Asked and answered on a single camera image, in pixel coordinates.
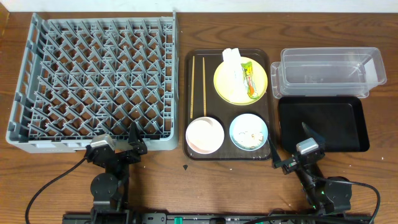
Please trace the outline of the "black rectangular tray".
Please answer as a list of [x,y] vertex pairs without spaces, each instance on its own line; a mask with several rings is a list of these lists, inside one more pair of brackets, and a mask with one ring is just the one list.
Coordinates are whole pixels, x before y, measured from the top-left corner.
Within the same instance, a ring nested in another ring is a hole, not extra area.
[[309,137],[305,123],[325,138],[326,152],[366,152],[370,148],[363,106],[355,96],[286,96],[278,103],[280,140],[287,152]]

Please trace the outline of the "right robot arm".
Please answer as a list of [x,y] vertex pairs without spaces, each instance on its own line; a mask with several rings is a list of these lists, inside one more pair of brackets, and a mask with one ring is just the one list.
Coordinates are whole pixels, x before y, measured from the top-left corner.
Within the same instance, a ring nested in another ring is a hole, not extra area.
[[351,209],[352,186],[344,177],[325,178],[317,162],[325,156],[325,138],[302,123],[306,140],[296,144],[292,157],[282,160],[268,139],[273,168],[285,175],[295,173],[310,205],[322,215],[344,213]]

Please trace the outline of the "green orange snack wrapper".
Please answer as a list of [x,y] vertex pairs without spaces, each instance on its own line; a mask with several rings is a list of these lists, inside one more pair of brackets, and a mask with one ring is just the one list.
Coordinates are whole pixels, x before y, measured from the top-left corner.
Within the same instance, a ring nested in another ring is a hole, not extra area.
[[243,70],[243,80],[247,90],[248,97],[250,97],[250,99],[256,100],[259,98],[259,94],[256,90],[256,86],[253,80],[252,62],[242,63],[241,67]]

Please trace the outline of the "white pink bowl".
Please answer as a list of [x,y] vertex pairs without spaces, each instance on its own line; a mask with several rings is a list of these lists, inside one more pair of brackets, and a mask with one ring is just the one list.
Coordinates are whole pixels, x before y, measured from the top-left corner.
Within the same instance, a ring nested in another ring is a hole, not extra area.
[[224,129],[219,121],[211,117],[193,120],[185,132],[188,147],[199,154],[216,152],[223,144]]

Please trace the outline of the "light blue bowl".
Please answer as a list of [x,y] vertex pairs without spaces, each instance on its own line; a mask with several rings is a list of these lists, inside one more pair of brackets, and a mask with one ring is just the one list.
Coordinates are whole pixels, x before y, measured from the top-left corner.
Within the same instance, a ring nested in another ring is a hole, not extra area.
[[[262,132],[264,135],[264,140],[262,144],[255,149],[245,149],[241,147],[236,141],[235,136],[241,132],[252,131],[252,132]],[[257,115],[246,113],[237,116],[231,122],[229,126],[229,136],[233,144],[241,150],[244,151],[256,151],[265,145],[268,138],[269,130],[265,121]]]

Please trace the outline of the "clear plastic bin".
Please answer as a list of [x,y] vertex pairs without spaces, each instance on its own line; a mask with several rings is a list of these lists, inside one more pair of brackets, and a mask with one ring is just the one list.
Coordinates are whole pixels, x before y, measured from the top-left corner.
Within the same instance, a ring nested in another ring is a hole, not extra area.
[[283,96],[355,96],[387,82],[379,49],[375,47],[289,48],[271,64],[271,89]]

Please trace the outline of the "grey plastic dish rack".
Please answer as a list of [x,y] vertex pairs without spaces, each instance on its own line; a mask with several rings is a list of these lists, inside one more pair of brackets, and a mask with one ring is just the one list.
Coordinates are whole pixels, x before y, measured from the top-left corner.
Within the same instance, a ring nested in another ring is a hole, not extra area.
[[95,136],[178,146],[178,20],[45,20],[33,14],[6,141],[29,153],[83,150]]

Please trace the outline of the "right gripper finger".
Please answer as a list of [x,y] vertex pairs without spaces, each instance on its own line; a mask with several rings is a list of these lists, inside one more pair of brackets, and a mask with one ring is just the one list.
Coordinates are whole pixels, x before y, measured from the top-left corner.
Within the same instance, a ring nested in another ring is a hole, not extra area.
[[324,146],[325,145],[325,138],[322,137],[321,135],[319,135],[318,133],[316,133],[309,125],[307,125],[306,123],[302,122],[302,127],[303,127],[303,130],[304,130],[305,134],[309,138],[313,138],[315,140],[315,142],[319,146]]
[[277,149],[276,149],[276,147],[274,146],[274,144],[273,144],[273,142],[272,142],[270,136],[267,138],[267,140],[268,140],[269,147],[270,147],[270,151],[271,151],[272,167],[273,167],[274,169],[277,169],[277,168],[280,167],[280,163],[281,163],[280,156],[278,155]]

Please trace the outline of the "rice food scraps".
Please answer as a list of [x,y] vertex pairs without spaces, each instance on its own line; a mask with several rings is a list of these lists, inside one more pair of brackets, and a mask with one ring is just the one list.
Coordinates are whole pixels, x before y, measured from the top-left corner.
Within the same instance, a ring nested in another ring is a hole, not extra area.
[[245,149],[258,148],[264,140],[262,132],[245,131],[235,136],[235,141]]

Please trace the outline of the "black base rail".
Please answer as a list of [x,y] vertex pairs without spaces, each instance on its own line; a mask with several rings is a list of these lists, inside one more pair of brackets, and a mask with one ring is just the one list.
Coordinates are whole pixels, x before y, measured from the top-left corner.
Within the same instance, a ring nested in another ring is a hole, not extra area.
[[[279,215],[293,215],[293,214],[282,214],[272,213],[266,216],[254,216],[254,215],[168,215],[165,213],[135,213],[133,215],[127,214],[112,214],[112,215],[91,215],[89,213],[70,213],[65,214],[62,217],[62,223],[67,224],[89,224],[89,223],[139,223],[139,224],[238,224],[246,223],[251,220],[265,218],[265,217],[276,217]],[[333,218],[344,218],[351,222],[363,222],[369,223],[370,217],[366,215],[348,215],[339,214],[331,215]],[[287,224],[287,223],[327,223],[325,221],[310,221],[310,220],[289,220],[287,218],[282,220],[270,220],[261,221],[259,223],[270,223],[270,224]]]

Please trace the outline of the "wooden chopstick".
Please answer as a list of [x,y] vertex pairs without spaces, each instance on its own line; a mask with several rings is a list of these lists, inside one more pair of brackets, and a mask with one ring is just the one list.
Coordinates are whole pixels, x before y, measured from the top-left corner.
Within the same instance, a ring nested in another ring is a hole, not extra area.
[[191,72],[191,97],[190,97],[190,119],[193,119],[194,106],[194,87],[195,87],[195,56],[192,57],[192,72]]
[[203,76],[203,115],[206,117],[206,70],[205,70],[205,58],[202,58],[202,76]]

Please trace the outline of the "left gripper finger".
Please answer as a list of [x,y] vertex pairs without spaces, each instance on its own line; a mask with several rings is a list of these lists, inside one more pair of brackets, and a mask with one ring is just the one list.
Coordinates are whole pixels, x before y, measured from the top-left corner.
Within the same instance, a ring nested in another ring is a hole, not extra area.
[[133,149],[133,147],[127,141],[113,139],[113,149],[115,151],[128,151]]
[[129,130],[128,144],[138,154],[147,154],[147,146],[142,139],[136,123],[132,123]]

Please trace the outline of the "dark brown serving tray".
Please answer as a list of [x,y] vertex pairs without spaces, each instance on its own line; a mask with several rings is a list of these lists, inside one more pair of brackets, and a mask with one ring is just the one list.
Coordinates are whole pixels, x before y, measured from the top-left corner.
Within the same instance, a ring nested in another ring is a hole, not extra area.
[[[190,97],[191,97],[191,72],[192,57],[195,56],[195,87],[193,119],[190,119]],[[221,49],[196,49],[190,51],[185,57],[185,108],[187,109],[184,128],[196,118],[203,116],[203,76],[202,58],[205,58],[206,70],[206,113],[207,116],[219,121],[224,129],[224,141],[222,146],[214,153],[199,154],[194,152],[185,143],[183,150],[187,157],[194,161],[266,161],[271,158],[271,151],[268,143],[265,143],[256,151],[244,151],[236,147],[229,136],[229,126],[235,117],[250,113],[262,118],[267,124],[269,136],[277,146],[275,133],[274,105],[271,88],[271,79],[267,77],[268,84],[265,95],[260,100],[244,106],[228,103],[217,94],[213,83],[213,77],[218,65],[223,62]]]

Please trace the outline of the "white napkin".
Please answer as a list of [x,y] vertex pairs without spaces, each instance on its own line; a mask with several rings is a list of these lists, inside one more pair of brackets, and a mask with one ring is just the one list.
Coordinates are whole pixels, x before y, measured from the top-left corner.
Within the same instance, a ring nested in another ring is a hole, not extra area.
[[239,96],[239,93],[245,90],[243,80],[243,70],[241,67],[241,55],[238,48],[227,48],[223,51],[223,62],[230,73],[232,84],[230,97]]

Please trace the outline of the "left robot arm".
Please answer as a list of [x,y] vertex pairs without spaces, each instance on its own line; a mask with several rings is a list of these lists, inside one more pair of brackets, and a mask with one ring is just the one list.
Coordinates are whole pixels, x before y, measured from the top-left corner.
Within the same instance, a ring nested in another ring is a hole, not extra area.
[[116,152],[116,141],[103,134],[86,146],[84,158],[104,169],[90,185],[92,223],[132,223],[131,212],[127,209],[129,166],[140,162],[141,156],[147,154],[147,146],[135,123],[131,124],[127,144],[128,150]]

